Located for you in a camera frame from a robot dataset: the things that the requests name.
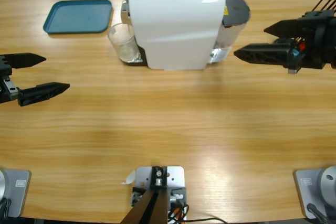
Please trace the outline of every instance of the wooden table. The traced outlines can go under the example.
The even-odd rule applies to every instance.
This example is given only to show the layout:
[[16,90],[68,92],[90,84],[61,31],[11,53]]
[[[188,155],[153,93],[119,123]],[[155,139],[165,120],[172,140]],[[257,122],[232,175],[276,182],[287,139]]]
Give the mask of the wooden table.
[[[107,31],[42,29],[60,0],[0,0],[0,53],[47,58],[14,70],[20,88],[71,83],[49,101],[0,105],[0,165],[28,169],[23,216],[120,222],[138,166],[185,168],[190,218],[229,222],[303,217],[293,171],[336,163],[336,72],[251,65],[231,54],[204,71],[129,67]],[[112,23],[122,0],[110,0]],[[318,0],[246,0],[251,21],[235,43],[272,41],[263,29]]]

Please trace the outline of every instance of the metal plate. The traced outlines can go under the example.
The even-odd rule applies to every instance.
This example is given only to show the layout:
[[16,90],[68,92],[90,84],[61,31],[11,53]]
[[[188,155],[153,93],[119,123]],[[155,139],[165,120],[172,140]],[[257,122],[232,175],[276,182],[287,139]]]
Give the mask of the metal plate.
[[9,217],[19,217],[23,210],[27,188],[30,180],[30,172],[27,170],[7,170],[3,172],[6,176],[6,189],[4,197],[11,199]]
[[319,189],[319,177],[322,170],[297,170],[295,172],[296,184],[301,196],[302,211],[309,219],[315,219],[315,216],[307,210],[308,203],[314,204],[321,213],[327,215]]
[[[141,166],[135,171],[135,187],[149,189],[152,166]],[[167,166],[167,187],[185,187],[184,168]]]

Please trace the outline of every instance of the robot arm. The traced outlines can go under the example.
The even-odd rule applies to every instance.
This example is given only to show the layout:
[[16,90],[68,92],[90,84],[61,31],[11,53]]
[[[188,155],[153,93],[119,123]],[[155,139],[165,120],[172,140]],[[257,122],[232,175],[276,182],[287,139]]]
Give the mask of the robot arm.
[[0,55],[0,103],[18,100],[20,106],[48,100],[63,93],[70,87],[65,83],[46,83],[30,89],[19,89],[10,79],[12,68],[27,68],[34,66],[46,58],[30,54]]
[[282,20],[265,32],[279,37],[273,44],[250,44],[235,56],[248,63],[282,65],[289,73],[301,68],[322,69],[336,65],[336,0],[328,0],[321,10],[306,12],[301,18]]

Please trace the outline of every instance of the coffee machine lid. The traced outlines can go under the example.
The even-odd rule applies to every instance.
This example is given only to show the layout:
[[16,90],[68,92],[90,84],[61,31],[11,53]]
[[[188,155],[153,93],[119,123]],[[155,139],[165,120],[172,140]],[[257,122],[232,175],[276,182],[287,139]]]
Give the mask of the coffee machine lid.
[[226,8],[223,18],[225,27],[237,26],[248,22],[250,8],[244,0],[226,0]]

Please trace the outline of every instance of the white label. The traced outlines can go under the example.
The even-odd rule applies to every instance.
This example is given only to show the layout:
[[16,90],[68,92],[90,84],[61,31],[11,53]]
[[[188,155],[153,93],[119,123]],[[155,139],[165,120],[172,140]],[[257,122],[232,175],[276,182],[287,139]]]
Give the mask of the white label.
[[18,179],[18,180],[16,181],[15,187],[25,187],[25,186],[26,186],[26,183],[27,183],[26,180],[20,180],[20,179]]
[[311,186],[313,183],[311,182],[311,178],[302,178],[301,185],[303,186]]

